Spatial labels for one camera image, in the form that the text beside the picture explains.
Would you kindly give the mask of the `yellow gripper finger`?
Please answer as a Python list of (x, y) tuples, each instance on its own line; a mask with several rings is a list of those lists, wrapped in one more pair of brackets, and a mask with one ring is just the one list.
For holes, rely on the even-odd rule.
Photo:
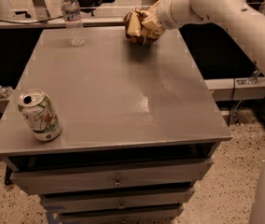
[(141, 25), (138, 14), (135, 11), (129, 15), (127, 33), (130, 36), (139, 36), (141, 34)]
[(143, 28), (141, 31), (141, 37), (143, 38), (143, 45), (151, 44), (155, 41), (157, 41), (161, 36), (163, 35), (164, 30), (163, 29), (147, 29)]

